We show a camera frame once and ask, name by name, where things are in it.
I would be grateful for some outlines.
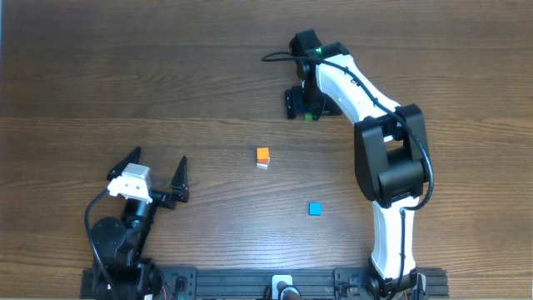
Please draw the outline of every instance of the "blue cube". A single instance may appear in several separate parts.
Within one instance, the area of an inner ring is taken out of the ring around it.
[[[319,203],[319,202],[309,203],[309,215],[310,216],[322,215],[322,203]]]

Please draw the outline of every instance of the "small cube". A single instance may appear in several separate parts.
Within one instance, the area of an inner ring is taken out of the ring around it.
[[[257,149],[257,163],[268,164],[270,162],[270,152],[267,147]]]
[[[320,203],[320,202],[311,202],[311,203],[309,203],[309,215],[310,216],[320,216],[320,215],[322,215],[322,203]]]

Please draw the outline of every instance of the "black cable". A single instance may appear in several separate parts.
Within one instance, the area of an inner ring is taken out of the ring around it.
[[[91,215],[91,211],[94,208],[94,206],[102,199],[104,196],[107,195],[107,188],[104,189],[102,192],[96,196],[91,203],[87,206],[87,210],[85,211],[85,230],[87,231],[87,237],[89,239],[89,244],[91,245],[92,253],[94,254],[94,259],[97,261],[98,266],[100,267],[100,270],[102,272],[103,277],[106,279],[107,284],[109,284],[109,287],[111,288],[111,294],[113,296],[114,300],[118,300],[117,290],[115,289],[115,285],[113,281],[111,280],[111,276],[109,276],[109,273],[107,272],[105,266],[102,263],[102,259],[100,259],[100,255],[98,255],[98,251],[96,246],[94,245],[94,241],[92,240],[92,234],[91,234],[91,225],[89,223],[89,216]]]
[[[276,56],[276,55],[288,55],[290,57],[271,58],[271,57]],[[424,162],[425,162],[425,165],[426,165],[426,168],[427,168],[427,173],[428,173],[428,178],[429,178],[428,182],[429,183],[428,183],[426,195],[424,196],[424,198],[422,199],[421,202],[419,202],[414,207],[401,207],[400,208],[400,215],[401,215],[400,276],[398,277],[398,281],[396,283],[396,286],[394,287],[394,289],[391,291],[391,294],[387,298],[387,300],[392,300],[392,298],[396,295],[396,291],[399,289],[399,287],[401,285],[401,279],[403,278],[403,268],[404,268],[404,263],[405,263],[405,258],[406,258],[406,255],[405,255],[405,247],[406,247],[406,212],[405,212],[405,210],[416,211],[416,210],[419,210],[419,209],[423,208],[430,201],[431,195],[433,194],[433,186],[435,185],[435,179],[434,179],[434,176],[433,176],[433,166],[431,164],[430,156],[427,153],[427,150],[424,148],[424,145],[422,144],[422,141],[412,131],[412,129],[409,127],[409,125],[407,125],[407,123],[398,114],[396,114],[395,112],[391,111],[390,109],[385,107],[383,104],[381,104],[377,100],[377,98],[374,97],[374,95],[372,95],[372,93],[370,92],[368,87],[366,87],[365,83],[363,83],[363,81],[354,72],[350,71],[350,69],[348,67],[343,67],[343,66],[341,66],[339,64],[336,64],[334,62],[329,62],[329,61],[327,61],[325,59],[321,59],[321,58],[315,58],[315,57],[293,57],[292,53],[290,53],[290,52],[274,52],[274,53],[270,53],[270,54],[262,57],[261,60],[263,62],[268,62],[268,63],[270,63],[270,62],[290,62],[290,61],[293,61],[293,62],[308,62],[308,63],[324,63],[324,64],[326,64],[328,66],[332,66],[334,68],[337,68],[337,69],[343,71],[345,74],[348,74],[348,75],[350,75],[352,77],[352,79],[354,80],[354,82],[357,84],[358,87],[363,89],[363,91],[371,99],[371,101],[374,103],[374,105],[376,105],[382,111],[384,111],[385,113],[387,113],[388,115],[393,117],[401,125],[401,127],[407,132],[407,134],[409,134],[409,136],[415,141],[415,144],[417,145],[417,147],[420,149],[420,152],[422,153],[422,157],[424,158]]]

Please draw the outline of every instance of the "wood grain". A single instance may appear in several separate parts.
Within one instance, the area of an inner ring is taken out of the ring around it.
[[[4,0],[0,296],[75,298],[92,263],[82,215],[134,146],[156,185],[189,158],[191,201],[160,211],[146,255],[198,268],[366,263],[370,203],[344,117],[289,121],[291,63],[315,28],[426,117],[436,170],[416,215],[422,267],[451,296],[530,298],[533,2]],[[271,167],[255,167],[255,149]],[[323,203],[321,217],[307,204]],[[121,212],[111,199],[93,220]]]

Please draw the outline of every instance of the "orange cube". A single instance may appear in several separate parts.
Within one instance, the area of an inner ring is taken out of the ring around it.
[[[270,161],[270,152],[267,147],[257,149],[257,163],[268,164]]]

